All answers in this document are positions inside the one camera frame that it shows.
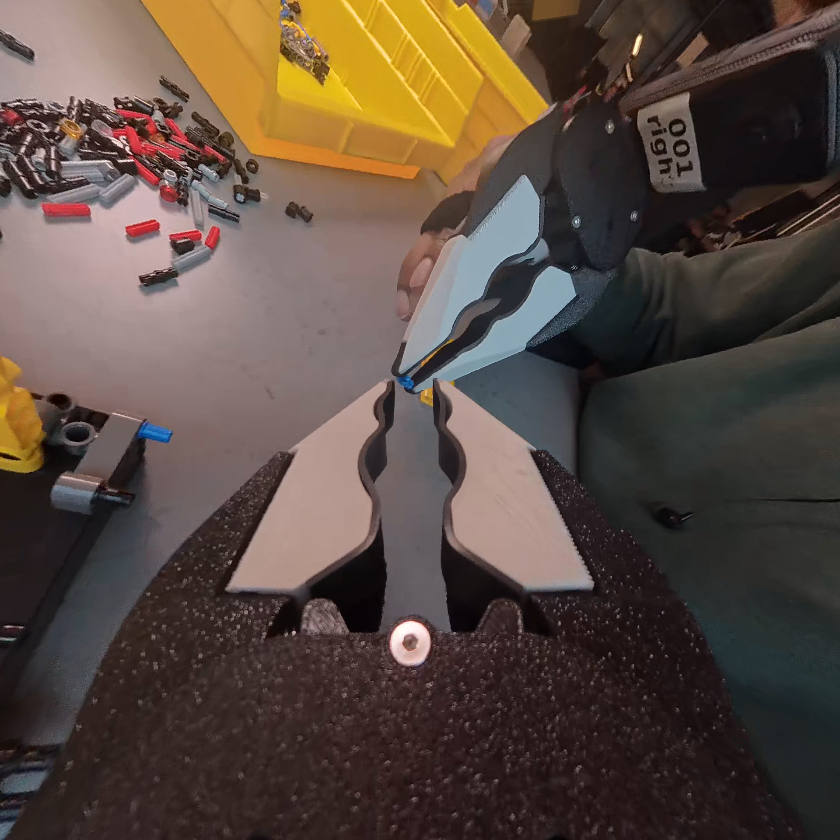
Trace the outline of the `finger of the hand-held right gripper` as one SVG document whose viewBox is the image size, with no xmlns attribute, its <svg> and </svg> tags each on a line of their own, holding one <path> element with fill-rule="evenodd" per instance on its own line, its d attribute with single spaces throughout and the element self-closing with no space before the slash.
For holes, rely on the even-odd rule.
<svg viewBox="0 0 840 840">
<path fill-rule="evenodd" d="M 429 379 L 451 382 L 524 351 L 528 342 L 575 298 L 570 274 L 555 267 L 544 268 L 517 309 L 489 320 L 480 341 L 471 342 L 452 360 L 438 366 Z"/>
<path fill-rule="evenodd" d="M 408 323 L 392 374 L 430 382 L 438 366 L 457 352 L 452 339 L 468 309 L 481 306 L 494 271 L 509 259 L 532 251 L 541 238 L 542 199 L 527 175 L 520 175 L 471 233 L 452 237 L 443 247 Z M 441 343 L 453 340 L 432 363 L 421 362 Z"/>
</svg>

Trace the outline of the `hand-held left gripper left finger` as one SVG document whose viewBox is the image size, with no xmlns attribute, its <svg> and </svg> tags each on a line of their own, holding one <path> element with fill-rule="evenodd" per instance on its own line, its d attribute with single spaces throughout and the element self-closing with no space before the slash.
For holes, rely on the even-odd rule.
<svg viewBox="0 0 840 840">
<path fill-rule="evenodd" d="M 387 463 L 394 404 L 394 382 L 377 383 L 288 451 L 226 593 L 283 596 L 298 617 L 324 599 L 351 632 L 379 630 L 386 562 L 375 481 Z"/>
</svg>

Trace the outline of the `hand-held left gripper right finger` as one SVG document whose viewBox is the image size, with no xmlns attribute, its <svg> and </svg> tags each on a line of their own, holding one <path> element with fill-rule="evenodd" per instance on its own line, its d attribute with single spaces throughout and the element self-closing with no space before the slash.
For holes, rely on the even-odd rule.
<svg viewBox="0 0 840 840">
<path fill-rule="evenodd" d="M 445 381 L 434 383 L 434 425 L 451 485 L 440 554 L 451 630 L 474 632 L 497 600 L 529 614 L 537 596 L 593 593 L 543 452 Z"/>
</svg>

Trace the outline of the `black perforated base block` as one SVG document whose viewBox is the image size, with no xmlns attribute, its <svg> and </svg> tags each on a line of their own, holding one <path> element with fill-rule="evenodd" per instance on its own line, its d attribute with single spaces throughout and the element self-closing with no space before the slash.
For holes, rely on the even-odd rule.
<svg viewBox="0 0 840 840">
<path fill-rule="evenodd" d="M 33 476 L 1 482 L 1 701 L 7 705 L 70 583 L 117 511 L 83 517 L 53 509 L 49 489 L 71 465 L 47 451 L 47 465 Z"/>
</svg>

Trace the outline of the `heap of mixed lego parts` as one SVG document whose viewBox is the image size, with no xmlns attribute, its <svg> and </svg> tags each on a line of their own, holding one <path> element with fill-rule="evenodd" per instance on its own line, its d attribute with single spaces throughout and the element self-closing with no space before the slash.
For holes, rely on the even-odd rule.
<svg viewBox="0 0 840 840">
<path fill-rule="evenodd" d="M 301 6 L 298 1 L 280 1 L 280 54 L 290 63 L 304 69 L 323 86 L 331 71 L 329 54 L 304 28 L 300 17 Z"/>
</svg>

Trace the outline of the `yellow storage bin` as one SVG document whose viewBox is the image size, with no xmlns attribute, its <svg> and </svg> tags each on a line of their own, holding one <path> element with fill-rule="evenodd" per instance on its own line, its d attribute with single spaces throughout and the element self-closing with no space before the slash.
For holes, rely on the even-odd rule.
<svg viewBox="0 0 840 840">
<path fill-rule="evenodd" d="M 144 2 L 248 151 L 444 181 L 495 133 L 486 80 L 425 2 L 301 2 L 323 84 L 280 53 L 280 2 Z"/>
<path fill-rule="evenodd" d="M 455 176 L 491 140 L 514 135 L 533 123 L 549 104 L 465 3 L 429 2 L 448 33 L 465 53 L 470 70 L 459 70 L 454 90 L 467 87 L 467 115 L 455 148 L 438 171 L 452 185 Z"/>
</svg>

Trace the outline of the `person's right forearm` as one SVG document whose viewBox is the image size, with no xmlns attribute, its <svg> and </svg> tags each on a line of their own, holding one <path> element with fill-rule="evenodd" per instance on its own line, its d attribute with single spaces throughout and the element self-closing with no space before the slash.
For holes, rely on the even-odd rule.
<svg viewBox="0 0 840 840">
<path fill-rule="evenodd" d="M 839 313 L 839 222 L 693 257 L 633 249 L 593 309 L 530 349 L 608 376 L 789 335 Z"/>
</svg>

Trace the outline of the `pile of lego pins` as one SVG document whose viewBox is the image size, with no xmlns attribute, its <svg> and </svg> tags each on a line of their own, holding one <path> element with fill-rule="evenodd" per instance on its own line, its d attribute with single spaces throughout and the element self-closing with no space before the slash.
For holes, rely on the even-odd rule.
<svg viewBox="0 0 840 840">
<path fill-rule="evenodd" d="M 50 224 L 86 223 L 95 208 L 114 208 L 146 186 L 164 213 L 187 214 L 187 228 L 168 233 L 158 217 L 125 225 L 129 244 L 164 240 L 164 264 L 136 280 L 146 296 L 205 267 L 226 226 L 269 200 L 256 182 L 259 158 L 231 129 L 190 110 L 183 86 L 166 76 L 159 84 L 156 96 L 110 101 L 74 94 L 63 101 L 2 99 L 2 199 L 17 194 Z"/>
</svg>

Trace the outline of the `person's right hand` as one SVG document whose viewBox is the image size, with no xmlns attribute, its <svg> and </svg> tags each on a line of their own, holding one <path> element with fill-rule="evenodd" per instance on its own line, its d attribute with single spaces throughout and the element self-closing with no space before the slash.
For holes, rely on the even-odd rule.
<svg viewBox="0 0 840 840">
<path fill-rule="evenodd" d="M 400 320 L 407 322 L 412 317 L 443 247 L 461 232 L 474 192 L 484 184 L 515 138 L 514 134 L 502 135 L 489 141 L 447 185 L 443 199 L 423 224 L 399 270 L 395 308 Z"/>
</svg>

